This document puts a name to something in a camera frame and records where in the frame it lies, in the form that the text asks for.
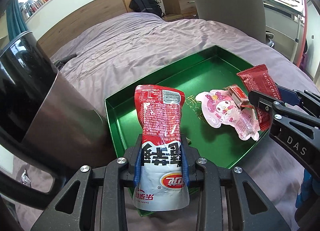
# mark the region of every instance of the dark red wrapper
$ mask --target dark red wrapper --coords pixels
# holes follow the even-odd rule
[[[248,91],[256,90],[268,96],[281,100],[281,95],[276,83],[268,74],[268,68],[265,64],[237,73]],[[258,121],[261,131],[270,127],[270,115],[259,108],[255,108],[258,115]]]

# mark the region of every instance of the gray chair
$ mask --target gray chair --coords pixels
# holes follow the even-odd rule
[[[195,0],[199,19],[217,21],[235,27],[269,46],[272,33],[266,33],[262,0]]]

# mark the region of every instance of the wooden headboard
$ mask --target wooden headboard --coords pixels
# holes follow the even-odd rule
[[[69,14],[48,30],[38,44],[51,57],[62,46],[90,27],[121,14],[132,12],[131,0],[94,0]]]

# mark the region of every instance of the teal curtain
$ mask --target teal curtain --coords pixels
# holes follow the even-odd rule
[[[9,40],[13,40],[17,35],[28,30],[22,18],[18,0],[10,1],[6,14]]]

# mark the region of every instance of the black backpack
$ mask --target black backpack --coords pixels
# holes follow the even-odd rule
[[[159,17],[164,15],[156,0],[131,0],[129,8],[138,13],[152,13]]]

